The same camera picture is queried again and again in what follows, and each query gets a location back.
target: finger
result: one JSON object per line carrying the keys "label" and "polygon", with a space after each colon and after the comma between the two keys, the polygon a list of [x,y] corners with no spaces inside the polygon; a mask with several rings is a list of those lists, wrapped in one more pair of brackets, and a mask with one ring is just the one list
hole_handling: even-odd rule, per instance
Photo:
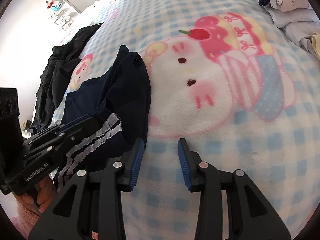
{"label": "finger", "polygon": [[33,207],[33,205],[31,205],[32,203],[33,203],[33,199],[28,195],[28,194],[25,194],[26,195],[26,198],[28,198],[28,197],[30,197],[31,199],[32,199],[32,203],[26,203],[24,200],[23,200],[23,196],[24,195],[22,195],[22,196],[17,196],[17,195],[15,195],[15,194],[13,194],[14,195],[14,197],[16,198],[16,200],[20,203],[20,204],[22,204],[25,208],[27,208],[28,210],[30,210],[30,211],[32,211],[33,213],[38,213],[35,209],[34,209],[34,207]]}
{"label": "finger", "polygon": [[23,200],[25,203],[28,203],[28,204],[32,204],[32,203],[33,203],[33,198],[30,197],[27,193],[25,193],[25,194],[22,195],[22,200]]}
{"label": "finger", "polygon": [[56,195],[57,195],[57,192],[55,190],[53,190],[51,192],[50,198],[40,205],[40,207],[39,207],[40,213],[43,213],[47,209],[47,207],[50,205],[50,203],[52,202],[52,200],[54,199],[54,197]]}
{"label": "finger", "polygon": [[47,201],[50,198],[53,187],[54,187],[53,184],[49,182],[45,185],[44,188],[42,188],[38,192],[37,202],[39,205],[41,205],[43,202]]}
{"label": "finger", "polygon": [[49,176],[45,177],[43,180],[39,182],[40,188],[45,188],[47,184],[53,184],[52,179]]}

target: pink fabric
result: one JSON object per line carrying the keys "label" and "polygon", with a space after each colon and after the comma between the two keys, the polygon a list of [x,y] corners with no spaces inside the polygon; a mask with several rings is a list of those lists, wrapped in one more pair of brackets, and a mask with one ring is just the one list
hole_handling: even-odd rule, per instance
{"label": "pink fabric", "polygon": [[25,239],[28,239],[29,233],[38,221],[39,216],[26,209],[19,202],[17,203],[17,211],[18,216],[11,218],[11,222],[20,234],[22,234]]}

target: cartoon character face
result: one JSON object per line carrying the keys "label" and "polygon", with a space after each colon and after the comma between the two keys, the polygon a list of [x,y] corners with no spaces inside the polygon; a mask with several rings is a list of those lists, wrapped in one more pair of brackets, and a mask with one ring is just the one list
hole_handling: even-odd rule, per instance
{"label": "cartoon character face", "polygon": [[235,107],[265,122],[295,103],[290,76],[253,19],[201,17],[184,36],[150,44],[149,134],[178,137],[217,129]]}
{"label": "cartoon character face", "polygon": [[84,56],[82,61],[76,66],[75,70],[73,71],[71,80],[70,80],[70,87],[72,89],[78,89],[86,77],[89,69],[90,69],[90,64],[92,62],[93,55],[88,54]]}
{"label": "cartoon character face", "polygon": [[153,43],[144,60],[152,89],[151,136],[199,133],[229,117],[233,103],[226,75],[206,58],[197,41],[175,37]]}

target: blanket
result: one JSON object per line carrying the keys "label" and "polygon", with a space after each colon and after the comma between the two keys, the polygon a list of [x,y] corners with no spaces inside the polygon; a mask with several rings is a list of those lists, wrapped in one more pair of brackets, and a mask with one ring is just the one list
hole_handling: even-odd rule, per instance
{"label": "blanket", "polygon": [[122,193],[127,238],[194,239],[200,194],[184,185],[180,137],[216,168],[243,169],[294,238],[320,202],[319,62],[257,0],[99,0],[62,42],[100,22],[80,55],[91,55],[85,75],[52,123],[120,45],[143,56],[152,101],[138,184]]}

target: white stripe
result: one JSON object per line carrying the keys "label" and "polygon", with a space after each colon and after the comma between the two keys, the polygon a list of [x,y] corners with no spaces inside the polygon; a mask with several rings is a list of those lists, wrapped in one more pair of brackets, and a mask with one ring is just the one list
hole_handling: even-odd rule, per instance
{"label": "white stripe", "polygon": [[67,164],[66,166],[59,172],[58,175],[58,183],[59,186],[63,184],[63,174],[65,173],[65,171],[67,169],[70,168],[73,159],[71,158],[71,156],[73,155],[73,153],[75,153],[76,151],[81,150],[84,146],[89,145],[95,138],[98,138],[102,135],[104,135],[107,131],[109,131],[111,129],[111,127],[113,127],[115,125],[115,123],[118,121],[119,119],[117,118],[116,114],[112,113],[108,119],[104,122],[102,128],[98,131],[96,131],[93,135],[84,138],[81,143],[79,143],[78,145],[73,146],[67,153]]}
{"label": "white stripe", "polygon": [[240,90],[237,91],[237,93],[238,93],[238,98],[239,98],[239,99],[241,99],[241,98],[243,99],[243,102],[238,102],[238,103],[240,103],[240,105],[241,105],[241,104],[244,104],[244,105],[241,105],[241,106],[246,107],[246,105],[245,105],[246,86],[245,86],[245,84],[244,84],[244,77],[243,77],[242,72],[241,72],[242,66],[239,66],[239,61],[240,61],[240,60],[236,61],[236,60],[234,59],[234,57],[233,57],[232,59],[230,59],[230,64],[231,64],[231,66],[233,67],[233,70],[234,70],[234,73],[235,73],[234,79],[235,79],[235,80],[239,83],[239,85],[240,85]]}
{"label": "white stripe", "polygon": [[114,136],[116,133],[122,131],[122,127],[121,127],[121,123],[118,124],[115,128],[113,128],[111,131],[106,132],[106,134],[104,135],[104,137],[96,140],[94,142],[94,144],[89,145],[82,153],[78,154],[75,158],[74,158],[74,162],[73,164],[70,166],[70,168],[68,169],[66,175],[64,176],[64,184],[66,185],[69,181],[69,177],[70,175],[73,174],[73,170],[77,167],[77,165],[79,163],[81,163],[86,156],[95,151],[99,146],[101,146],[102,144],[104,144],[108,139],[110,139],[112,136]]}
{"label": "white stripe", "polygon": [[255,103],[255,100],[258,96],[259,85],[252,68],[248,69],[247,76],[254,93],[253,95],[250,95],[250,104],[248,105],[248,109],[250,110],[253,107],[253,104]]}
{"label": "white stripe", "polygon": [[257,97],[260,94],[261,87],[262,85],[262,80],[261,80],[261,73],[260,73],[260,68],[259,65],[255,59],[255,57],[250,57],[250,62],[251,62],[251,70],[252,70],[252,78],[254,78],[254,81],[252,81],[252,88],[254,90],[255,98],[254,100],[257,99]]}
{"label": "white stripe", "polygon": [[219,57],[219,60],[220,60],[220,65],[222,66],[222,68],[225,70],[226,72],[226,75],[227,75],[227,79],[229,81],[229,85],[230,85],[230,89],[231,89],[231,92],[233,94],[233,96],[236,98],[236,101],[239,100],[239,95],[237,93],[237,89],[236,89],[236,85],[235,85],[235,81],[234,81],[234,77],[230,71],[230,67],[227,63],[227,59],[225,57],[225,55],[221,55]]}

